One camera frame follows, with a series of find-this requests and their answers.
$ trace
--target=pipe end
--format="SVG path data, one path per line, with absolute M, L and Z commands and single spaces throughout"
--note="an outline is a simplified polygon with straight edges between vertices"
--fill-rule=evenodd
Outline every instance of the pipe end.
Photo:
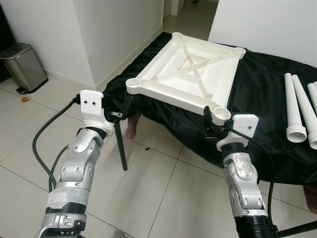
M 286 128 L 286 136 L 290 142 L 303 142 L 307 138 L 306 129 L 302 125 L 290 125 Z
M 308 135 L 308 142 L 312 149 L 317 150 L 317 131 Z

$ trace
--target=white cylindrical tube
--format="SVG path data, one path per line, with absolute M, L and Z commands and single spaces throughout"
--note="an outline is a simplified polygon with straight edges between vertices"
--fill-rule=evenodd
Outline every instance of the white cylindrical tube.
M 303 142 L 304 140 L 306 140 L 307 135 L 306 129 L 302 125 L 301 115 L 299 114 L 292 75 L 290 73 L 286 73 L 284 77 L 288 122 L 288 127 L 286 128 L 286 136 L 287 139 L 291 142 Z
M 317 88 L 313 83 L 307 85 L 309 95 L 311 96 L 313 106 L 315 108 L 315 113 L 317 114 Z
M 309 145 L 317 150 L 317 117 L 297 75 L 292 75 L 294 88 L 308 131 Z

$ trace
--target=trash can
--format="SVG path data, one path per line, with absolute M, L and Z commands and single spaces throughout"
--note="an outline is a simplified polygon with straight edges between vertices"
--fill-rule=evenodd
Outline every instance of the trash can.
M 18 93 L 33 93 L 48 81 L 31 45 L 16 43 L 0 52 L 0 60 L 19 86 Z

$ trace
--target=person's foot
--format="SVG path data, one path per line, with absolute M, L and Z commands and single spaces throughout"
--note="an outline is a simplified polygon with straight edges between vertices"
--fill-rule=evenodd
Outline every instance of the person's foot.
M 305 185 L 303 187 L 309 210 L 317 214 L 317 185 Z
M 125 131 L 125 138 L 128 140 L 133 140 L 137 133 L 137 124 L 140 119 L 141 114 L 137 113 L 128 119 L 128 128 Z

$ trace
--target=black mat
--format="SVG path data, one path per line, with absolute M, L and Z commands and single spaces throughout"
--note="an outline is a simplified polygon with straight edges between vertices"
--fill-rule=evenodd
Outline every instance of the black mat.
M 163 124 L 179 141 L 210 163 L 222 166 L 222 155 L 216 149 L 217 139 L 205 139 L 203 117 L 173 105 L 143 96 L 133 95 L 131 101 L 125 81 L 136 77 L 171 34 L 158 36 L 122 73 L 108 85 L 104 103 L 112 111 L 124 112 L 127 117 L 141 112 L 147 118 Z M 317 151 L 307 141 L 291 143 L 286 139 L 287 128 L 284 73 L 300 77 L 306 85 L 317 79 L 317 69 L 289 59 L 247 51 L 240 60 L 234 78 L 228 108 L 237 105 L 244 113 L 256 114 L 260 121 L 254 139 L 262 144 L 273 158 L 276 182 L 309 184 L 317 182 Z M 259 177 L 270 180 L 268 158 L 255 145 L 247 147 Z

